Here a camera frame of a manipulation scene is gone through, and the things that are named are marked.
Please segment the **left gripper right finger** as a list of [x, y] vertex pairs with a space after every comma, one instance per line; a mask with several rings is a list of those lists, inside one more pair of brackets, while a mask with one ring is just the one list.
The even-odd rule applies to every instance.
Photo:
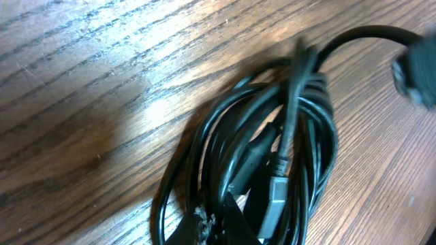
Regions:
[[225, 245], [260, 245], [252, 232], [232, 194], [228, 192], [223, 207], [223, 244]]

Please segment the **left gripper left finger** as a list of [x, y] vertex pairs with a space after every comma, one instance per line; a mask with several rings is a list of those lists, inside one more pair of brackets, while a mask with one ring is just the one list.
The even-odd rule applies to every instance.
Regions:
[[207, 245], [215, 226], [215, 215], [206, 213], [203, 204], [185, 213], [165, 245]]

